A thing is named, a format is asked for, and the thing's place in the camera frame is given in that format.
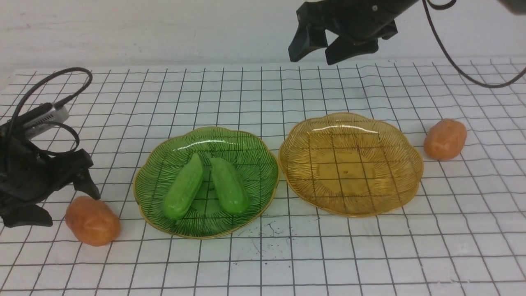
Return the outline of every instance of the glass plate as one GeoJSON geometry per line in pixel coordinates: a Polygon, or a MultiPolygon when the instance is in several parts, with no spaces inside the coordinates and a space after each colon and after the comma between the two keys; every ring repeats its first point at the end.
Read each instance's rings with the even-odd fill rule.
{"type": "Polygon", "coordinates": [[[372,216],[408,203],[423,160],[396,127],[334,113],[297,124],[279,149],[287,183],[307,202],[345,216],[372,216]]]}
{"type": "Polygon", "coordinates": [[[134,180],[135,200],[143,218],[153,227],[186,238],[215,238],[243,227],[268,207],[279,182],[276,157],[253,134],[222,127],[202,127],[157,146],[134,180]],[[163,199],[180,169],[197,153],[204,180],[190,210],[181,220],[164,217],[163,199]],[[232,163],[247,190],[250,205],[242,215],[224,212],[210,179],[210,157],[232,163]]]}

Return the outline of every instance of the orange potato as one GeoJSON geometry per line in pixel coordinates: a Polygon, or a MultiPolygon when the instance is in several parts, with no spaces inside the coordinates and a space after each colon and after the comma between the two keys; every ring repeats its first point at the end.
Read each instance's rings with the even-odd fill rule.
{"type": "Polygon", "coordinates": [[[79,241],[92,246],[109,244],[120,235],[119,217],[102,200],[89,196],[69,204],[65,221],[79,241]]]}
{"type": "Polygon", "coordinates": [[[424,151],[432,159],[453,159],[464,148],[467,136],[464,124],[453,119],[443,119],[429,130],[424,140],[424,151]]]}

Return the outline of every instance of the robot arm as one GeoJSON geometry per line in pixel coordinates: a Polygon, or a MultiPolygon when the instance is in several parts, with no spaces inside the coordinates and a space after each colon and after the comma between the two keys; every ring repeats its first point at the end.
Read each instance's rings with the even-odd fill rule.
{"type": "MultiPolygon", "coordinates": [[[[289,46],[291,62],[297,62],[309,53],[327,48],[329,65],[348,58],[378,51],[378,39],[387,40],[397,34],[395,18],[419,0],[322,0],[305,2],[296,11],[298,29],[289,46]],[[325,31],[338,37],[327,44],[325,31]]],[[[426,13],[428,5],[444,10],[457,0],[436,5],[422,0],[426,13]]],[[[498,0],[514,14],[526,14],[526,0],[498,0]]]]}

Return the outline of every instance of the white grid surface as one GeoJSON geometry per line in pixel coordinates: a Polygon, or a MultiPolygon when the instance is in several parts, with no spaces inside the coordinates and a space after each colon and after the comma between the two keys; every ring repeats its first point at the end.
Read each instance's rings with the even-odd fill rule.
{"type": "MultiPolygon", "coordinates": [[[[526,58],[459,64],[476,79],[500,83],[524,68],[526,58]]],[[[1,123],[52,71],[16,72],[1,92],[1,123]]],[[[93,84],[67,105],[66,124],[92,155],[93,180],[120,215],[122,234],[103,247],[79,243],[63,218],[81,193],[67,186],[43,203],[52,227],[0,225],[2,296],[524,295],[525,79],[481,88],[442,59],[92,71],[93,84]],[[377,217],[318,210],[282,180],[261,218],[223,238],[171,237],[141,219],[130,184],[168,137],[218,125],[261,136],[277,154],[298,122],[342,111],[393,124],[422,155],[426,131],[441,118],[463,122],[468,139],[454,160],[424,155],[417,196],[377,217]]],[[[23,111],[73,93],[84,79],[51,81],[23,111]]],[[[53,129],[35,143],[66,151],[73,141],[53,129]]]]}

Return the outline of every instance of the toy cucumber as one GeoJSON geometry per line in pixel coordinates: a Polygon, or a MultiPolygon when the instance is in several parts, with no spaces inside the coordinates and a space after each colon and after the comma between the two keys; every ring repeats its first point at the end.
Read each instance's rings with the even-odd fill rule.
{"type": "Polygon", "coordinates": [[[248,194],[236,168],[228,161],[210,158],[211,178],[221,208],[231,214],[242,214],[248,208],[248,194]]]}
{"type": "Polygon", "coordinates": [[[185,216],[203,182],[203,164],[197,153],[183,166],[163,202],[164,215],[178,220],[185,216]]]}

